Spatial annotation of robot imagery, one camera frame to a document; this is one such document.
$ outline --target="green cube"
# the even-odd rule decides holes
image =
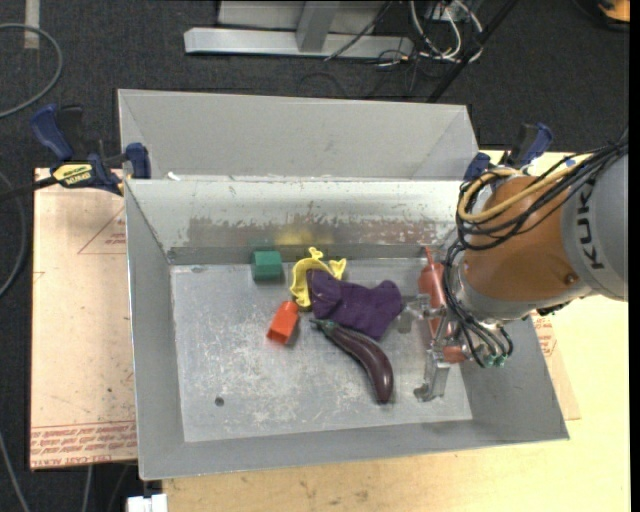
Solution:
[[[254,281],[275,281],[282,275],[282,257],[278,251],[254,251],[251,254]]]

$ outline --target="blue clamp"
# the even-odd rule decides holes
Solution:
[[[36,139],[40,144],[53,151],[59,162],[66,162],[73,158],[73,148],[58,128],[56,106],[53,103],[38,110],[31,117],[29,124]]]
[[[464,173],[464,181],[475,180],[483,172],[486,172],[489,168],[490,160],[491,158],[486,153],[478,153],[473,160],[471,160],[469,167],[467,167]]]
[[[55,104],[49,104],[38,110],[29,124],[38,141],[55,153],[58,160],[50,169],[51,175],[64,187],[93,187],[121,195],[122,180],[111,171],[110,165],[125,160],[133,166],[133,177],[151,177],[147,150],[140,143],[129,144],[122,155],[102,157],[100,141],[87,140],[82,133],[81,107],[57,111]]]
[[[551,145],[553,133],[542,123],[535,125],[523,124],[518,133],[518,140],[514,145],[507,163],[516,169],[529,165],[542,155]]]
[[[139,142],[132,142],[127,146],[124,154],[126,159],[131,162],[134,178],[151,178],[151,163],[149,162],[147,148]]]

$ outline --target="green block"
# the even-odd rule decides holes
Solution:
[[[496,359],[497,359],[498,357],[499,357],[499,356],[494,356],[494,355],[492,355],[492,354],[487,354],[486,356],[484,356],[484,359],[483,359],[483,361],[482,361],[482,362],[484,363],[484,365],[485,365],[487,368],[491,368],[491,367],[493,367],[493,366],[494,366],[494,363],[495,363],[495,361],[496,361]]]
[[[278,251],[254,251],[251,254],[254,281],[274,281],[282,275],[282,257]]]
[[[496,360],[494,361],[494,364],[493,364],[493,365],[494,365],[494,366],[497,366],[498,368],[503,368],[503,367],[504,367],[504,363],[505,363],[506,361],[507,361],[507,355],[506,355],[506,354],[504,354],[504,355],[498,356],[498,357],[496,358]]]

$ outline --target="purple cloth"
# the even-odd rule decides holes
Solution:
[[[375,288],[340,281],[328,272],[310,270],[313,315],[330,319],[379,340],[393,319],[402,311],[400,290],[391,281]]]

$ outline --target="black carpet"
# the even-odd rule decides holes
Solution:
[[[370,63],[346,59],[186,56],[183,33],[213,25],[214,2],[41,2],[41,27],[60,44],[64,70],[35,105],[0,119],[0,172],[13,186],[29,183],[34,167],[53,163],[28,124],[47,103],[83,105],[88,128],[113,154],[119,149],[118,88],[423,102],[446,71],[437,63],[382,72]],[[481,21],[492,19],[503,3],[484,0],[478,11]],[[549,126],[555,151],[589,150],[624,129],[629,118],[629,33],[605,28],[579,4],[589,2],[520,1],[482,57],[440,99],[468,105],[480,147],[507,147],[522,122]],[[0,2],[0,24],[11,22],[24,22],[24,0]],[[42,41],[41,50],[34,51],[24,50],[22,43],[20,32],[0,33],[0,111],[37,92],[55,71],[50,45]],[[25,197],[24,204],[30,232],[31,198]],[[19,250],[19,221],[13,201],[0,204],[0,286]],[[80,510],[85,469],[28,470],[30,321],[28,260],[0,298],[0,432],[32,510]],[[135,468],[124,473],[118,495],[142,492],[135,473]],[[121,466],[96,466],[89,510],[105,510],[122,474]],[[21,510],[2,463],[0,510]]]

